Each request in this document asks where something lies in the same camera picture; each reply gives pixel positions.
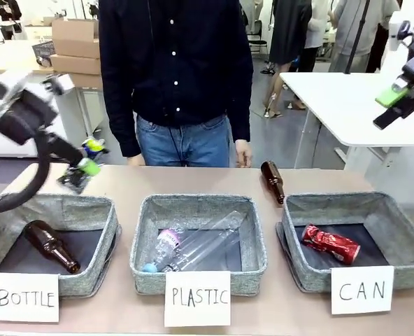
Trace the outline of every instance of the bottle cap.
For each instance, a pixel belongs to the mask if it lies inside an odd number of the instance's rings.
[[[156,265],[152,263],[148,263],[148,264],[145,264],[145,266],[143,266],[142,272],[157,273],[158,271],[157,271]]]

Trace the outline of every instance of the chair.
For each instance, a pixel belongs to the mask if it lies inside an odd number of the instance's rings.
[[[251,51],[256,51],[256,50],[252,50],[252,47],[256,47],[258,48],[258,52],[261,54],[262,48],[266,48],[266,59],[267,59],[269,56],[268,43],[265,40],[262,40],[262,31],[263,31],[262,21],[261,20],[255,21],[255,30],[254,32],[248,33],[248,36],[258,36],[259,39],[258,40],[248,39],[248,42],[249,42]]]

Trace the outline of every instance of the dark navy shirt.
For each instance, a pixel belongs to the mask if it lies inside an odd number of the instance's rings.
[[[252,58],[238,0],[100,0],[101,75],[110,128],[138,155],[134,110],[157,125],[227,114],[250,140]]]

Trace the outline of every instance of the white paper sign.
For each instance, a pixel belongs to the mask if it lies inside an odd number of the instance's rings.
[[[393,286],[393,266],[332,268],[331,313],[388,312]]]
[[[59,322],[58,274],[0,273],[0,321]]]
[[[166,327],[230,326],[230,272],[168,272]]]

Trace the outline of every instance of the brown glass bottle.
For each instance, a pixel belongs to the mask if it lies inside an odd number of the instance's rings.
[[[279,204],[283,204],[285,200],[285,192],[283,191],[283,180],[278,172],[277,166],[272,161],[265,161],[261,167],[263,177],[268,183],[269,190],[276,197]]]
[[[59,235],[46,222],[33,220],[24,227],[24,236],[41,254],[57,261],[69,273],[80,270],[80,263],[66,250]]]

